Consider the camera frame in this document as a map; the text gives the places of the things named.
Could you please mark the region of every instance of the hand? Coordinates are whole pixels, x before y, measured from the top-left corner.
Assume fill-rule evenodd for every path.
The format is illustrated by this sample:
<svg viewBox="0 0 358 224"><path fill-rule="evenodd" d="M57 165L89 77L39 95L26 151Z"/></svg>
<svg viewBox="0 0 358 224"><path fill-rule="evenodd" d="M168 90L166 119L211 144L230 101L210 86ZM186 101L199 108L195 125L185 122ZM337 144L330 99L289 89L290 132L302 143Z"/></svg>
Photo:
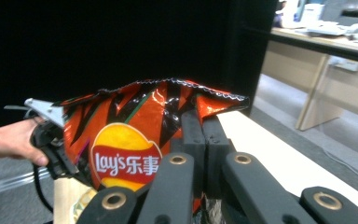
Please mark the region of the hand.
<svg viewBox="0 0 358 224"><path fill-rule="evenodd" d="M27 119L0 127L0 158L27 159L36 165L46 166L48 157L30 141L36 126L35 120Z"/></svg>

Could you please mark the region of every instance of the gray floor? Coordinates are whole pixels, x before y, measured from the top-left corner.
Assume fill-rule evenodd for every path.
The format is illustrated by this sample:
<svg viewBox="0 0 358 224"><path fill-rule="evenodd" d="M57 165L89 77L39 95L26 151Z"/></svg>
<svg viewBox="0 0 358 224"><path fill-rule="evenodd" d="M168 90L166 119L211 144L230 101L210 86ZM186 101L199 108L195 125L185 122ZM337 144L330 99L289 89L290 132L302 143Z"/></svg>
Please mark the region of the gray floor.
<svg viewBox="0 0 358 224"><path fill-rule="evenodd" d="M251 119L358 189L358 116L345 111L304 132L295 129L305 92L261 76Z"/></svg>
<svg viewBox="0 0 358 224"><path fill-rule="evenodd" d="M300 132L294 127L305 99L304 92L262 76L251 119L358 189L358 116L347 111L339 119ZM28 161L0 160L0 184L31 172ZM42 189L52 203L53 181L49 177L43 178ZM51 220L52 214L39 201L33 183L0 191L0 224Z"/></svg>

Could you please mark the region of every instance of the finger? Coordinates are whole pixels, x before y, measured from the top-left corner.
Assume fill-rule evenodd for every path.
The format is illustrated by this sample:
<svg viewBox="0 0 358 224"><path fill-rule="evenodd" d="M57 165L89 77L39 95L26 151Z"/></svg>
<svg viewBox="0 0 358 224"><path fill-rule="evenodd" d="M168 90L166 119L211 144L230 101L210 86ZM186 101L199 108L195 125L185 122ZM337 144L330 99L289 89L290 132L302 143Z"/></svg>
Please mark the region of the finger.
<svg viewBox="0 0 358 224"><path fill-rule="evenodd" d="M38 166L48 165L48 157L39 149L34 149L33 152L25 156L25 158Z"/></svg>

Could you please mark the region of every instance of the black cable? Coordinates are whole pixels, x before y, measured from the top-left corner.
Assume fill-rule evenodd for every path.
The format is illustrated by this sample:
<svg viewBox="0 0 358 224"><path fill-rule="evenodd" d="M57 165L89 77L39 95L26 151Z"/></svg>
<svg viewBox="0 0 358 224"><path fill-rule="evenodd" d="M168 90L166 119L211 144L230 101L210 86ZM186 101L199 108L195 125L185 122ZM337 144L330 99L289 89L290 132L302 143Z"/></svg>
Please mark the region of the black cable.
<svg viewBox="0 0 358 224"><path fill-rule="evenodd" d="M39 199L40 199L40 201L42 201L42 204L51 213L53 213L53 207L48 203L48 201L45 198L45 195L42 192L42 189L40 188L39 167L35 164L33 164L33 167L34 167L34 186L36 188L37 196L39 196Z"/></svg>

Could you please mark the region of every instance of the desk leg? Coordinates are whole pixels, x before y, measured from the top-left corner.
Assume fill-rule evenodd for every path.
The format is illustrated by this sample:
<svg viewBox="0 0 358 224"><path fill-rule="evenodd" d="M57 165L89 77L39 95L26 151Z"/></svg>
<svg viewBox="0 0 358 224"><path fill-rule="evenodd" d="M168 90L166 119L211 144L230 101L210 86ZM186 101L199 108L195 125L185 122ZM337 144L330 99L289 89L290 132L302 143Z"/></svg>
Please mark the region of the desk leg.
<svg viewBox="0 0 358 224"><path fill-rule="evenodd" d="M328 60L329 56L327 54L323 55L315 72L315 79L312 81L307 101L297 120L296 128L300 131L305 131L329 120L336 119L342 114L342 108L331 105L321 99L327 79Z"/></svg>

